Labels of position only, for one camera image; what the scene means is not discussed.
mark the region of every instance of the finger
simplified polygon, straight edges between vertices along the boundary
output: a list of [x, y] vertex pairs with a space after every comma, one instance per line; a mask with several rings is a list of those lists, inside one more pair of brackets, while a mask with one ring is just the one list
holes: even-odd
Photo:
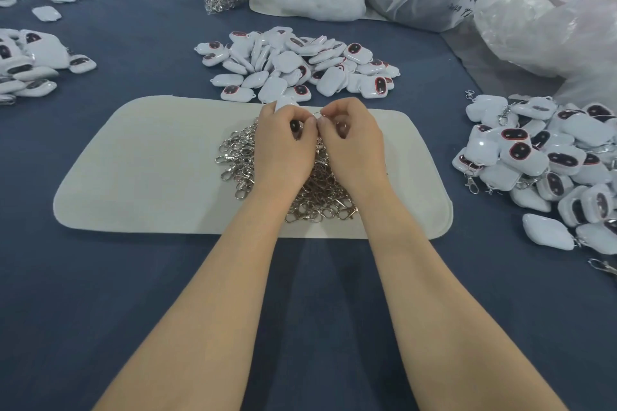
[[274, 101], [273, 103], [264, 104], [264, 106], [262, 107], [262, 110], [259, 111], [259, 118], [260, 119], [266, 118], [274, 114], [275, 107], [276, 107], [276, 101]]
[[358, 98], [350, 97], [332, 101], [320, 112], [322, 116], [328, 116], [329, 118], [347, 114], [352, 119], [355, 119], [362, 117], [367, 111], [366, 106]]
[[301, 122], [306, 122], [309, 118], [313, 117], [313, 114], [304, 108], [299, 108], [293, 104], [288, 104], [287, 106], [283, 106], [281, 109], [276, 111], [276, 117], [279, 116], [287, 122], [291, 122], [294, 119]]
[[328, 119], [325, 116], [321, 116], [317, 120], [317, 127], [319, 129], [319, 133], [323, 138], [323, 142], [326, 145], [326, 148], [332, 147], [338, 140], [342, 140], [339, 136], [338, 132], [336, 132], [336, 126], [332, 122], [332, 120]]
[[302, 136], [300, 142], [303, 146], [311, 148], [315, 151], [315, 143], [317, 143], [317, 119], [311, 115], [304, 121], [304, 127], [302, 127]]

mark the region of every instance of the blue table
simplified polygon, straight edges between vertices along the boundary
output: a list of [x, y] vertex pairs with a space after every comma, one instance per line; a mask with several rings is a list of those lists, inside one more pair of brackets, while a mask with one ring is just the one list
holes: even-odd
[[[3, 409], [89, 410], [217, 240], [61, 226], [52, 198], [77, 156], [135, 98], [217, 97], [209, 82], [217, 71], [193, 46], [276, 24], [358, 41], [400, 68], [396, 89], [370, 104], [408, 114], [433, 155], [455, 208], [436, 249], [570, 409], [615, 409], [616, 286], [589, 268], [590, 252], [528, 241], [524, 211], [507, 196], [463, 186], [450, 162], [471, 126], [463, 92], [477, 88], [440, 36], [246, 7], [208, 16], [202, 0], [81, 0], [43, 24], [30, 12], [42, 4], [1, 9], [0, 26], [54, 33], [99, 68], [62, 72], [52, 95], [0, 109]], [[313, 95], [311, 105], [329, 101]], [[274, 251], [243, 410], [315, 409], [416, 409], [366, 241], [280, 240]]]

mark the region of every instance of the forearm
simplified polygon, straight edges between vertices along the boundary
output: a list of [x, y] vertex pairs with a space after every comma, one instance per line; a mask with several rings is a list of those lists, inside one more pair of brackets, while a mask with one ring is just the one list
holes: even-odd
[[366, 195], [359, 208], [423, 411], [565, 409], [443, 263], [391, 188]]
[[289, 202], [255, 190], [109, 386], [102, 410], [237, 411]]

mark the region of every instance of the right hand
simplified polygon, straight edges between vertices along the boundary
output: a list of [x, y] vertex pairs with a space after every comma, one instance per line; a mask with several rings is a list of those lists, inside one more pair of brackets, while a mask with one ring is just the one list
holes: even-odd
[[[344, 125], [342, 138], [337, 125]], [[336, 179], [356, 201], [389, 187], [384, 137], [373, 114], [358, 98], [333, 101], [317, 121]]]

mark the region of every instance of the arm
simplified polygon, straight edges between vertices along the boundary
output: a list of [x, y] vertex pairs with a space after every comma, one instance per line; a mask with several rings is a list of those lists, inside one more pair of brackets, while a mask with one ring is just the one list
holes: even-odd
[[[293, 138], [292, 119], [304, 122]], [[264, 106], [255, 133], [255, 186], [173, 306], [94, 411], [237, 411], [251, 368], [278, 232], [313, 167], [316, 120]]]
[[[409, 384], [422, 411], [563, 411], [565, 406], [463, 287], [389, 184], [381, 130], [356, 98], [318, 126], [360, 210]], [[334, 123], [347, 125], [341, 138]]]

